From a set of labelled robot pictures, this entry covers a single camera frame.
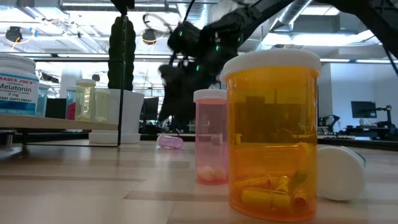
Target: shelf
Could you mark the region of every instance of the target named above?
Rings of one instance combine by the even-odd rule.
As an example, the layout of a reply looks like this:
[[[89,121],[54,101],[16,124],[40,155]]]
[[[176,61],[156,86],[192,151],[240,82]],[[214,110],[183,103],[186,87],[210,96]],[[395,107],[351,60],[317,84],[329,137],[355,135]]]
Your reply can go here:
[[[0,114],[0,128],[118,130],[117,124]]]

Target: ceiling light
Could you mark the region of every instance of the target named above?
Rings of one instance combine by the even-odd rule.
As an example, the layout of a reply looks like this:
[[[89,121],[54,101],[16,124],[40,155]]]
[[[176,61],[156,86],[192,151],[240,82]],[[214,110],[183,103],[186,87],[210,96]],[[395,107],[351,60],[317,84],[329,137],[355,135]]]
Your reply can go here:
[[[321,62],[349,62],[350,59],[321,58]]]
[[[304,16],[336,16],[340,11],[333,6],[307,6],[301,15]]]
[[[9,53],[9,54],[13,54],[13,55],[19,55],[22,57],[29,57],[29,58],[36,58],[36,57],[51,57],[50,54],[30,54],[30,53]]]
[[[294,45],[344,46],[348,44],[347,34],[297,34],[292,39]]]
[[[108,58],[107,54],[58,54],[59,57],[73,57],[73,58]]]
[[[91,7],[114,7],[114,5],[110,2],[101,2],[101,3],[77,3],[77,2],[65,2],[62,6],[91,6]],[[164,4],[135,4],[136,7],[164,7]],[[177,8],[176,5],[169,5],[169,8]]]
[[[357,63],[391,63],[389,60],[357,60]]]

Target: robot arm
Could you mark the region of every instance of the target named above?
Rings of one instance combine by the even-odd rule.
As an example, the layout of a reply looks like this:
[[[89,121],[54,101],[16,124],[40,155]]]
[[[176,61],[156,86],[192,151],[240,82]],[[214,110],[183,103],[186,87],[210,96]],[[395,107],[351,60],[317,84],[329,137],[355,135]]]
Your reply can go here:
[[[181,23],[170,35],[168,46],[193,62],[178,67],[159,68],[165,80],[165,100],[159,120],[170,115],[185,122],[195,117],[193,92],[208,88],[224,64],[238,55],[238,47],[264,21],[277,14],[294,0],[259,0],[235,9],[202,30],[189,22]],[[398,9],[391,0],[318,0],[339,10],[354,14],[384,44],[386,50],[398,57]]]

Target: computer monitor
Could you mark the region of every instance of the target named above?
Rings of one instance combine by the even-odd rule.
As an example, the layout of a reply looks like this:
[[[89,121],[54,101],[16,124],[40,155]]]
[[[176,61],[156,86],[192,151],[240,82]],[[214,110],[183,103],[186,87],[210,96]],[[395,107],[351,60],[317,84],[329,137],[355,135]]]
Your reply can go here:
[[[144,99],[142,104],[140,120],[157,120],[157,109],[159,107],[159,97]]]
[[[352,101],[353,118],[377,118],[376,104],[370,101]]]

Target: green plant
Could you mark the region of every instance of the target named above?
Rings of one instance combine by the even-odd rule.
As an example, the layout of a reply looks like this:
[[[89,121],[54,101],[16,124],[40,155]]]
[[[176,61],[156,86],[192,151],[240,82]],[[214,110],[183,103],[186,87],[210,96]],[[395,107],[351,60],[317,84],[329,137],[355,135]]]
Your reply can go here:
[[[124,60],[126,62],[126,72],[123,73],[121,63],[108,62],[108,88],[120,89],[123,75],[125,90],[132,90],[134,79],[134,51],[136,50],[136,33],[134,26],[127,16],[117,17],[112,25],[111,37],[109,38],[109,59]]]

